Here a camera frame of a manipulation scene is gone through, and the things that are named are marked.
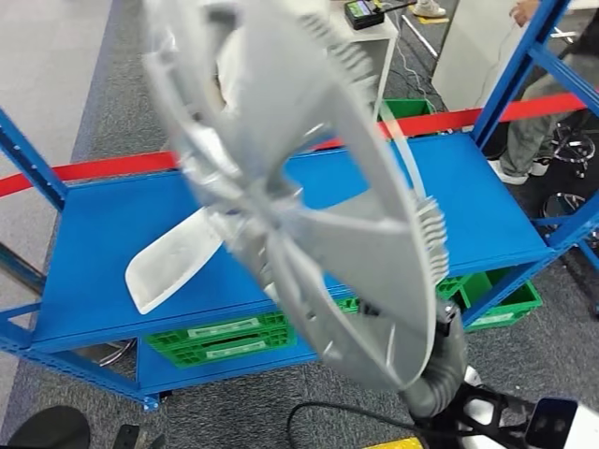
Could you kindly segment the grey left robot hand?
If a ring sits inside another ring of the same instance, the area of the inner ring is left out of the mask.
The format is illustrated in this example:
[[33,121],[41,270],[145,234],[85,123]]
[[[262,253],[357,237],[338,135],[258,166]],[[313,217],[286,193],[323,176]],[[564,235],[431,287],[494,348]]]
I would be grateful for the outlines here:
[[147,429],[133,425],[122,425],[113,444],[113,449],[162,449],[165,447],[166,438],[164,434],[150,440]]

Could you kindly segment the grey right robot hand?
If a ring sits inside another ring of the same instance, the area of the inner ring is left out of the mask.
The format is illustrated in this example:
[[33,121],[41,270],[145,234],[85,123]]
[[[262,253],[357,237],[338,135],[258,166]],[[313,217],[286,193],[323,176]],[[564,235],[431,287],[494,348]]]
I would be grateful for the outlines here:
[[461,308],[450,299],[438,299],[436,309],[435,333],[443,337],[463,333]]

